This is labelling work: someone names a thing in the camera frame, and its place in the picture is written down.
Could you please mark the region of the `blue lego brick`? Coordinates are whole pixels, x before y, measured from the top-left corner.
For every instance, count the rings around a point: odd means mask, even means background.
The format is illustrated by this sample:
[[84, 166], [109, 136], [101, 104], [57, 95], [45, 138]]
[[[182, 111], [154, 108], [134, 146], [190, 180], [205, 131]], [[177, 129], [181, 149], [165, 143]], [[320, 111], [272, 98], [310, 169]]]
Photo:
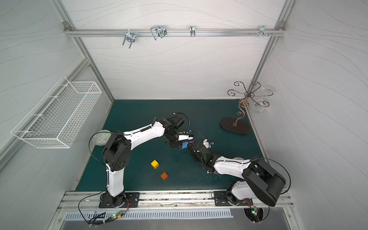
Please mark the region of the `blue lego brick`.
[[186, 148], [188, 148], [188, 145], [189, 145], [189, 142], [188, 141], [182, 142], [181, 143], [181, 146], [180, 146], [180, 149], [186, 149]]

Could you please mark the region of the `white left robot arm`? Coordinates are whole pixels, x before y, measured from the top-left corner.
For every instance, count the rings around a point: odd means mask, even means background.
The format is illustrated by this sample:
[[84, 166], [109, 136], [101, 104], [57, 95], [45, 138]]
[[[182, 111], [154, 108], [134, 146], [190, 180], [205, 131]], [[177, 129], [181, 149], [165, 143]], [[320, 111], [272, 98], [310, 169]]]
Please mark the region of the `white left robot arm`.
[[189, 128], [185, 132], [178, 131], [183, 123], [181, 114], [177, 113], [169, 118], [155, 118], [151, 124], [132, 131], [113, 133], [102, 152], [107, 170], [106, 193], [111, 198], [124, 195], [124, 170], [129, 163], [131, 151], [137, 146], [155, 138], [166, 137], [171, 148], [187, 148], [194, 135]]

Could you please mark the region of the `yellow lego brick left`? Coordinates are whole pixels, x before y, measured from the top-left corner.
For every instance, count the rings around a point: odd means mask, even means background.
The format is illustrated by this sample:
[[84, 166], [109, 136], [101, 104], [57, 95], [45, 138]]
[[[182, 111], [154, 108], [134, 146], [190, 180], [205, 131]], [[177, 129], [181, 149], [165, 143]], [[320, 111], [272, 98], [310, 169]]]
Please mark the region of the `yellow lego brick left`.
[[157, 169], [157, 168], [159, 167], [159, 163], [158, 163], [156, 160], [154, 160], [154, 161], [151, 163], [151, 165], [152, 165], [152, 167], [153, 167], [154, 169]]

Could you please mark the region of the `orange lego brick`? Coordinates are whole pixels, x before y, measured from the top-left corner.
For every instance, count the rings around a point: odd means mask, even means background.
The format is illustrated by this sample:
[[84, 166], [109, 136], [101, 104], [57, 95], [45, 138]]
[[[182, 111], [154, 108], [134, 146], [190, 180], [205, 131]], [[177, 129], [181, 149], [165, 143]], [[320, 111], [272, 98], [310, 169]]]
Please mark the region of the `orange lego brick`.
[[168, 178], [168, 174], [167, 174], [166, 172], [163, 172], [163, 173], [161, 174], [161, 178], [162, 178], [163, 180], [166, 180], [166, 179]]

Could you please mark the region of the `pink patterned round bowl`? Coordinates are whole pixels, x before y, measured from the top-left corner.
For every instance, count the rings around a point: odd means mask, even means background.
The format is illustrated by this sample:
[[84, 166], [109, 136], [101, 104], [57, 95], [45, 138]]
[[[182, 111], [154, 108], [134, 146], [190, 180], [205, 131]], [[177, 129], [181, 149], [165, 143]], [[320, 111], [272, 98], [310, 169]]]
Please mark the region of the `pink patterned round bowl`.
[[233, 158], [233, 160], [244, 161], [244, 159], [243, 159], [243, 158], [241, 158], [241, 157], [235, 157], [235, 158]]

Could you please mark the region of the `green mat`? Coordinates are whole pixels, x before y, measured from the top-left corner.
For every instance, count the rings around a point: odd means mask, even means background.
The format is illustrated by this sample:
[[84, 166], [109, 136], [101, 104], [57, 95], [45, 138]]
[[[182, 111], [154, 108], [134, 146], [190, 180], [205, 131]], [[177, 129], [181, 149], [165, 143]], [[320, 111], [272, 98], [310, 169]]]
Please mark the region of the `green mat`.
[[[220, 126], [223, 117], [237, 116], [236, 100], [116, 100], [103, 127], [130, 131], [175, 112], [189, 116], [195, 140], [209, 138], [214, 142], [211, 153], [231, 159], [262, 156], [253, 131], [240, 135]], [[159, 163], [157, 169], [151, 165], [154, 160]], [[161, 178], [163, 172], [168, 174], [166, 180]], [[207, 173], [189, 151], [171, 148], [165, 137], [136, 147], [124, 173], [127, 191], [226, 189], [235, 181], [232, 176]]]

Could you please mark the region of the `dark oval stand base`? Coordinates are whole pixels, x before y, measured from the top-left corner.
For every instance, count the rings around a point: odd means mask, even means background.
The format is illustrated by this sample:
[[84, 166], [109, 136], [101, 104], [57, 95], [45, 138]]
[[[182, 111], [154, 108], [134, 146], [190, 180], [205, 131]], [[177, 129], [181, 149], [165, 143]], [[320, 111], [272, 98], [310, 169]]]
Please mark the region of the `dark oval stand base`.
[[241, 119], [235, 119], [232, 117], [223, 117], [220, 120], [220, 126], [227, 130], [237, 134], [248, 134], [250, 132], [250, 126], [248, 123]]

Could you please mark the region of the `copper curled hook stand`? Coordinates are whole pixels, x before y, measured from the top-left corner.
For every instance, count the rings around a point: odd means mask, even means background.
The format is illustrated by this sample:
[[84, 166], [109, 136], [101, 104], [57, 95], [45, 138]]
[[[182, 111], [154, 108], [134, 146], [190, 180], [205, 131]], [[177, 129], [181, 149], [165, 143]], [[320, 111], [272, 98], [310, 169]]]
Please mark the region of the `copper curled hook stand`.
[[[256, 89], [251, 90], [251, 89], [246, 89], [245, 84], [242, 81], [235, 81], [234, 82], [234, 86], [243, 86], [245, 92], [241, 93], [237, 90], [234, 89], [230, 89], [228, 90], [227, 94], [229, 96], [235, 96], [237, 93], [238, 94], [243, 94], [244, 97], [243, 99], [239, 100], [238, 103], [238, 108], [240, 109], [240, 111], [237, 113], [237, 115], [239, 115], [240, 117], [238, 119], [243, 119], [245, 117], [245, 109], [249, 107], [249, 101], [253, 101], [257, 106], [260, 106], [262, 108], [267, 108], [270, 106], [270, 103], [268, 101], [266, 101], [264, 98], [265, 97], [270, 97], [274, 94], [274, 92], [270, 89], [265, 89], [262, 87], [262, 85], [259, 82], [252, 82], [251, 86], [258, 86]], [[264, 91], [263, 95], [256, 95], [255, 92], [258, 89], [262, 89]]]

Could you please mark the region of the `green patterned round bowl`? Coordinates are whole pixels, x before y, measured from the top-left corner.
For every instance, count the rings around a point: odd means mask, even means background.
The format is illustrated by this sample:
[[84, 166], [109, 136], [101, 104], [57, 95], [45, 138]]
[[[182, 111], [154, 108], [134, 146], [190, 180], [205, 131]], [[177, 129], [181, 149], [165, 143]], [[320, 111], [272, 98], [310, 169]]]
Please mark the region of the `green patterned round bowl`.
[[92, 136], [92, 143], [96, 146], [104, 146], [109, 141], [112, 133], [109, 130], [100, 130]]

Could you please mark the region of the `metal U-bolt clamp middle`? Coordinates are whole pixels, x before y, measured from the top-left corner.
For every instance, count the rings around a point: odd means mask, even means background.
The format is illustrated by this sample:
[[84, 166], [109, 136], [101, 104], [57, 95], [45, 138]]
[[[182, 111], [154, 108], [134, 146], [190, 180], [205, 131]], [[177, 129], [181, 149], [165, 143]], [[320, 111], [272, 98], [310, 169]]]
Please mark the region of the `metal U-bolt clamp middle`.
[[154, 40], [157, 40], [158, 38], [163, 38], [167, 35], [167, 30], [163, 25], [153, 26], [150, 28], [150, 31]]

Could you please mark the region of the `metal u-bolt clamp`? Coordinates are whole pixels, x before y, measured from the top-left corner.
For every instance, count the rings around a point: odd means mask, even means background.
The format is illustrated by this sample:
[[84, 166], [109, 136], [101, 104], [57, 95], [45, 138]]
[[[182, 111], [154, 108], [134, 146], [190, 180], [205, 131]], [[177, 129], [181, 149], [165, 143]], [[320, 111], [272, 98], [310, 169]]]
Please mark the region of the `metal u-bolt clamp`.
[[150, 31], [154, 40], [157, 40], [158, 38], [163, 38], [167, 35], [167, 30], [163, 25], [153, 26], [150, 28]]
[[122, 42], [122, 45], [125, 43], [129, 44], [128, 48], [130, 49], [132, 44], [134, 44], [136, 41], [136, 36], [134, 33], [130, 32], [129, 30], [125, 33], [124, 40]]

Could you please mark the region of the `metal clamp right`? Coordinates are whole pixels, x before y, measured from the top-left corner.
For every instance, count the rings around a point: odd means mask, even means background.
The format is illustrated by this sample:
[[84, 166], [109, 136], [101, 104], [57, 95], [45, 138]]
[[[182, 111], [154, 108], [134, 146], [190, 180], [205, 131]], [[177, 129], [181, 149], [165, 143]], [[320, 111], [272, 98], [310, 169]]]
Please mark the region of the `metal clamp right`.
[[258, 37], [262, 37], [262, 36], [270, 37], [270, 36], [274, 36], [275, 33], [267, 32], [265, 26], [263, 25], [259, 28], [258, 32], [255, 32], [255, 33], [250, 32], [249, 35], [258, 36]]

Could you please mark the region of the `aluminium top crossbar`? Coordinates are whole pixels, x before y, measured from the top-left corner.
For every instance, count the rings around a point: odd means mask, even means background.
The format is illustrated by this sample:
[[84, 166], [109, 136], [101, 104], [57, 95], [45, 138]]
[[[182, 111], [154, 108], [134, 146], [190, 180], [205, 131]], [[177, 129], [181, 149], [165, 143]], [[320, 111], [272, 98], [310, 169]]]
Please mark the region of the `aluminium top crossbar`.
[[[124, 37], [129, 29], [75, 29], [65, 31], [67, 37]], [[166, 29], [166, 37], [191, 37], [190, 29]], [[256, 29], [199, 29], [195, 28], [195, 37], [245, 37], [249, 33], [258, 32]], [[136, 37], [153, 37], [150, 29], [130, 29]], [[286, 30], [266, 29], [267, 32], [275, 33], [274, 36], [283, 36]]]

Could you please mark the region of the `small metal bracket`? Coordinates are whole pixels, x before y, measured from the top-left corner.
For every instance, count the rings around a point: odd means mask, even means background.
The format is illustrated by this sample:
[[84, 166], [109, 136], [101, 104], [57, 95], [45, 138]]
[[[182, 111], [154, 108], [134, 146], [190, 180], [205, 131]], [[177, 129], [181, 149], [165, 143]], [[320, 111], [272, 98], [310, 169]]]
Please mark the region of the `small metal bracket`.
[[191, 25], [189, 29], [190, 29], [190, 36], [195, 37], [196, 36], [195, 27], [193, 25]]

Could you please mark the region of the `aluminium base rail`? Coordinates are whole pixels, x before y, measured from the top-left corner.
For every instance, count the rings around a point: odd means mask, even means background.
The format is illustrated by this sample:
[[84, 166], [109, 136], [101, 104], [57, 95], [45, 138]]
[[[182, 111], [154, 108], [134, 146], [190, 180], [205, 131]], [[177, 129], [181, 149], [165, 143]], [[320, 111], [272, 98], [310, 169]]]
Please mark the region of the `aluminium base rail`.
[[[213, 190], [151, 190], [139, 191], [139, 194], [130, 200], [132, 209], [216, 208]], [[66, 192], [57, 211], [99, 209], [101, 195], [99, 192]]]

